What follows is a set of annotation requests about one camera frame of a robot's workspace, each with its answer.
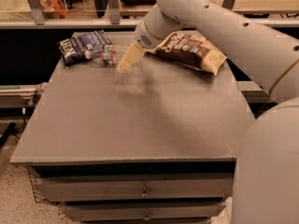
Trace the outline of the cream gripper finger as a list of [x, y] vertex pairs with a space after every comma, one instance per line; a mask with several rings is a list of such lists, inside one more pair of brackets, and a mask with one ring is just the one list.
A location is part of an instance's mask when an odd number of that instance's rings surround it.
[[124, 73], [136, 64], [145, 54], [144, 49], [138, 43], [131, 44], [117, 66], [117, 71]]

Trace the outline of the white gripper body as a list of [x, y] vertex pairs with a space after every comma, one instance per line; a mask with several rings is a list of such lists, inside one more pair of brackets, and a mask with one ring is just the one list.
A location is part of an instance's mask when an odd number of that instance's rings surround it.
[[155, 49], [171, 33], [184, 27], [180, 21], [173, 20], [155, 5], [135, 28], [135, 41], [143, 49]]

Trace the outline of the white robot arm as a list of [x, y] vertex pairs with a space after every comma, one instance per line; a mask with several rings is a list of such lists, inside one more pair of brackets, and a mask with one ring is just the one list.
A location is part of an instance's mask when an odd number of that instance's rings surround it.
[[210, 0], [156, 0], [135, 28], [124, 72], [184, 26], [220, 49], [272, 108], [246, 131], [235, 165], [231, 224], [299, 224], [299, 40]]

